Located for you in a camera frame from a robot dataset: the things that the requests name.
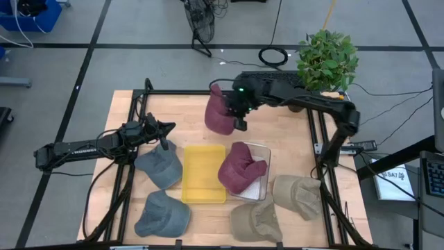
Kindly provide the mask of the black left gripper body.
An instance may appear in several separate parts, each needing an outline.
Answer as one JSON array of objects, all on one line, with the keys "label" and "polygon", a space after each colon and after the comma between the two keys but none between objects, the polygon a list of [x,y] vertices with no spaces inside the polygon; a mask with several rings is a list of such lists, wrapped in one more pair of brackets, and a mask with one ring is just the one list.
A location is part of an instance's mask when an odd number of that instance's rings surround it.
[{"label": "black left gripper body", "polygon": [[119,135],[127,147],[138,147],[141,144],[150,144],[159,140],[157,128],[149,122],[131,121],[122,124]]}]

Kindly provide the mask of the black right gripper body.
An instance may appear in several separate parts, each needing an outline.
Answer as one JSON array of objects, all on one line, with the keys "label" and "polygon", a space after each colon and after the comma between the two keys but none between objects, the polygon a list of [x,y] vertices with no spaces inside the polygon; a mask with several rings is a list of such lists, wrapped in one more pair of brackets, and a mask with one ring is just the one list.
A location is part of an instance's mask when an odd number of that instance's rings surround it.
[{"label": "black right gripper body", "polygon": [[264,102],[261,100],[261,85],[255,81],[234,81],[232,91],[225,96],[228,114],[243,118],[252,110],[257,110]]}]

